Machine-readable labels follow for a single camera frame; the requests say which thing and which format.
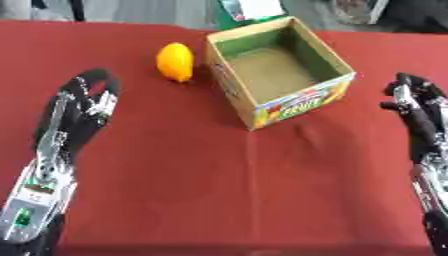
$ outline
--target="green object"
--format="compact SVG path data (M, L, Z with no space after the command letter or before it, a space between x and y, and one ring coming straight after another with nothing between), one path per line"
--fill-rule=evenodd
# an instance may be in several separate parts
M14 222L17 226L27 227L31 223L32 210L27 208L20 209Z
M224 7L223 1L224 0L216 0L216 2L215 2L216 3L216 7L215 7L215 9L216 9L216 24L217 24L217 28L219 30L227 30L227 29L237 28L237 27L241 27L241 26L262 23L262 22L266 22L266 21L270 21L270 20L274 20L274 19L278 19L278 18L287 16L287 11L284 8L283 2L281 2L283 10L285 11L284 15L273 16L273 17L264 17L264 18L255 19L255 20L236 21Z

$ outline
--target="green led light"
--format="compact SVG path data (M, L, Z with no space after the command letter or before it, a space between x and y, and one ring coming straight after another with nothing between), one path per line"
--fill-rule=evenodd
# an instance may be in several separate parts
M20 209L14 224L17 226L27 227L31 223L31 215L33 215L33 211L31 209Z

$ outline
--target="open box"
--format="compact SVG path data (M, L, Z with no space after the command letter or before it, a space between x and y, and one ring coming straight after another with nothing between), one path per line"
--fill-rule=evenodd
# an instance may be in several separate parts
M340 99L355 77L295 17L209 35L207 63L249 130Z

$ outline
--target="lemon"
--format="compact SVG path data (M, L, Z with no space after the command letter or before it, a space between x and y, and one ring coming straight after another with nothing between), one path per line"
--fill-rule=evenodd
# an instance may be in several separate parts
M162 75L180 83L193 76L193 62L193 53L181 43L171 43L157 54L157 68Z

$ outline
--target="red table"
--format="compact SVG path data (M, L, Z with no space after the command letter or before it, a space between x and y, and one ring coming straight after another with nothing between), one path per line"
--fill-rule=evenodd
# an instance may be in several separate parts
M448 37L320 32L359 73L347 97L250 133L209 75L180 86L155 71L174 41L200 65L206 33L0 23L0 198L49 96L105 67L122 95L80 155L62 255L428 255L406 131L378 103L397 71L448 84Z

